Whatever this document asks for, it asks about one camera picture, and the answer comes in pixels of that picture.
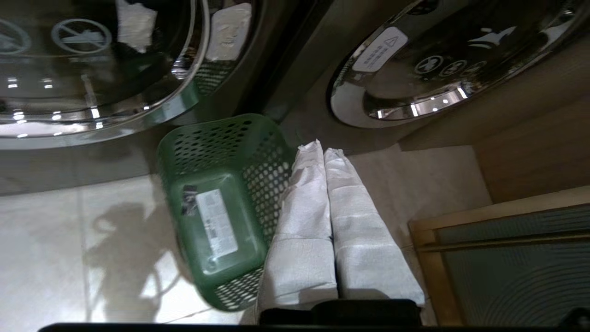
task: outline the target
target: black object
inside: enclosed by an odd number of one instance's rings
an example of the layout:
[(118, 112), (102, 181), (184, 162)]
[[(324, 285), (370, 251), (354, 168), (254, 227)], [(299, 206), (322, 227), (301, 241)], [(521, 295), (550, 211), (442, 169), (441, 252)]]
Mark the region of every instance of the black object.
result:
[(580, 331), (579, 328), (562, 327), (397, 327), (397, 326), (228, 326), (228, 325), (175, 325), (175, 324), (54, 324), (44, 327), (40, 332), (189, 332), (189, 331), (459, 331), (459, 332), (550, 332)]
[(310, 311), (270, 309), (260, 325), (419, 327), (420, 308), (411, 300), (334, 300)]
[(565, 317), (561, 327), (577, 327), (590, 330), (590, 310), (585, 308), (576, 308)]

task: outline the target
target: symbol icon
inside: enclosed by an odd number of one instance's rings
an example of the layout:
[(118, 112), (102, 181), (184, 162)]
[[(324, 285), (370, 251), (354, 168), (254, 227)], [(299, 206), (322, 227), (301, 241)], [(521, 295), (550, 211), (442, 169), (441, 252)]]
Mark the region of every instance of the symbol icon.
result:
[(64, 50), (79, 54), (100, 52), (112, 41), (111, 33), (104, 25), (83, 18), (55, 24), (51, 29), (51, 38)]
[(388, 47), (393, 47), (395, 45), (395, 42), (398, 41), (398, 37), (394, 37), (394, 38), (390, 38), (390, 39), (386, 39), (383, 40), (383, 43), (385, 45), (387, 45)]
[(449, 75), (453, 75), (454, 73), (458, 72), (459, 70), (463, 69), (467, 61), (459, 60), (449, 64), (447, 67), (444, 67), (441, 72), (438, 74), (440, 77), (447, 77)]
[(479, 37), (479, 38), (468, 40), (469, 42), (475, 43), (475, 44), (469, 44), (469, 46), (483, 47), (483, 48), (486, 48), (489, 50), (490, 48), (492, 48), (492, 46), (500, 45), (500, 40), (504, 36), (511, 34), (515, 29), (516, 29), (516, 27), (510, 27), (508, 29), (503, 30), (500, 33), (495, 33), (492, 31), (491, 28), (481, 28), (480, 29), (481, 32), (488, 32), (488, 34), (484, 35), (482, 37)]
[(441, 57), (441, 56), (427, 57), (427, 58), (423, 59), (422, 61), (420, 61), (416, 65), (416, 67), (414, 67), (414, 72), (416, 72), (416, 74), (429, 73), (429, 72), (435, 70), (436, 68), (438, 68), (438, 66), (440, 66), (442, 63), (443, 63), (443, 57)]
[(31, 38), (23, 29), (0, 19), (0, 54), (18, 54), (29, 47), (31, 47)]
[(467, 69), (463, 70), (463, 72), (459, 75), (461, 77), (469, 76), (474, 74), (478, 70), (480, 70), (483, 66), (487, 64), (487, 61), (480, 61), (476, 64), (472, 64), (471, 66), (467, 67)]

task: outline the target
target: plastic basket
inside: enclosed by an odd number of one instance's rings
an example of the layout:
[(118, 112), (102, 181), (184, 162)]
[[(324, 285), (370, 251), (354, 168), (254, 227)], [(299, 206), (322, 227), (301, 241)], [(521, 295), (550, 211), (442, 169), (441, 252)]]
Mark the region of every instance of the plastic basket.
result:
[[(213, 307), (239, 311), (254, 303), (294, 157), (278, 126), (255, 114), (183, 126), (160, 142), (158, 170), (179, 246), (196, 287)], [(204, 224), (203, 218), (210, 222), (202, 217), (205, 208), (184, 214), (188, 185), (199, 193), (219, 190), (237, 244), (230, 251), (251, 250), (214, 255), (218, 238)]]

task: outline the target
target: green laundry basket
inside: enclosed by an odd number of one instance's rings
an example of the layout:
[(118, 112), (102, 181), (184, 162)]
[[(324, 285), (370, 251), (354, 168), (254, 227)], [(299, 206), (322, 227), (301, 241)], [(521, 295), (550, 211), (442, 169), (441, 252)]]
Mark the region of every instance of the green laundry basket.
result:
[(278, 126), (255, 114), (176, 128), (160, 142), (180, 249), (213, 307), (254, 303), (294, 158)]

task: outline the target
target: front-loading washing machine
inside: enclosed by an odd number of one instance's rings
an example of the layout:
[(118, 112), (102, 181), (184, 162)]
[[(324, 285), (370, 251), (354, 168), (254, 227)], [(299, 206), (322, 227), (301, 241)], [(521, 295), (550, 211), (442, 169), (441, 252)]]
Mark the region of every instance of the front-loading washing machine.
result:
[(589, 7), (318, 2), (259, 105), (295, 141), (319, 138), (348, 153), (391, 146), (448, 115), (542, 112), (587, 93)]
[(174, 126), (240, 112), (299, 4), (0, 5), (0, 194), (152, 172)]

